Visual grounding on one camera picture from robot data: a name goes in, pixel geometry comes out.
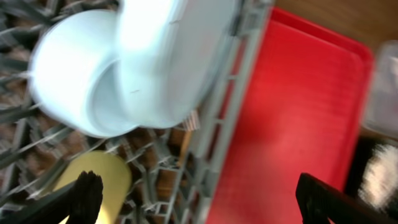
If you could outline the white plastic fork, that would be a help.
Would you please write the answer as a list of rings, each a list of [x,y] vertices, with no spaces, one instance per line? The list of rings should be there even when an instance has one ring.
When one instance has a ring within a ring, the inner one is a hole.
[[[184,119],[182,126],[185,131],[195,131],[197,129],[200,129],[200,119],[198,111],[191,111],[190,114]]]

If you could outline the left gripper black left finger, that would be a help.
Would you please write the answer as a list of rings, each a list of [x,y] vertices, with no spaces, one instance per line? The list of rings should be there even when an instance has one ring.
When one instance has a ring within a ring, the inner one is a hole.
[[[94,224],[103,201],[102,178],[83,171],[77,180],[8,215],[1,224]]]

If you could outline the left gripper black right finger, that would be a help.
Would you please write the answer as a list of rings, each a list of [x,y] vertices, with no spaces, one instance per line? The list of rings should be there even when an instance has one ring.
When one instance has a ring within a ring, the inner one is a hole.
[[[308,173],[300,175],[295,197],[303,224],[395,224],[395,220],[355,201]]]

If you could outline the wooden chopstick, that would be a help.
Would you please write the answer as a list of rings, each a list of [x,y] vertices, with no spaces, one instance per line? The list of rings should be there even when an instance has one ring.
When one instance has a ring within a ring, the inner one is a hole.
[[[177,162],[178,166],[181,166],[182,163],[183,163],[183,160],[184,160],[184,157],[185,157],[185,155],[187,153],[191,138],[192,138],[192,132],[191,131],[187,131],[185,133],[184,137],[183,137],[182,145],[181,145],[181,148],[180,148],[180,155],[178,157],[178,162]]]

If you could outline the yellow plastic cup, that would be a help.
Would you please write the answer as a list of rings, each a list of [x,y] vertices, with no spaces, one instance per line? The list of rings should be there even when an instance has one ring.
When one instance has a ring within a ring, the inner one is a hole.
[[[131,170],[124,160],[103,151],[87,152],[73,159],[63,171],[53,190],[73,182],[83,171],[92,171],[103,182],[103,200],[96,224],[115,223],[131,187]]]

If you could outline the white round plate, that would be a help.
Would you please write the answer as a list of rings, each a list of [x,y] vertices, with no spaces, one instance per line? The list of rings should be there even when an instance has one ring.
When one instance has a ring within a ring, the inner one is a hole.
[[[169,128],[188,116],[214,79],[238,7],[237,0],[121,1],[117,79],[131,121]]]

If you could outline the pale blue bowl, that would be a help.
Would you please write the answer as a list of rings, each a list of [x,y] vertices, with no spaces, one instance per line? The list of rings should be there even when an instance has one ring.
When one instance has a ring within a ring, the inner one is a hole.
[[[119,101],[116,21],[116,12],[105,9],[69,16],[42,36],[29,62],[29,89],[40,109],[96,138],[138,127]]]

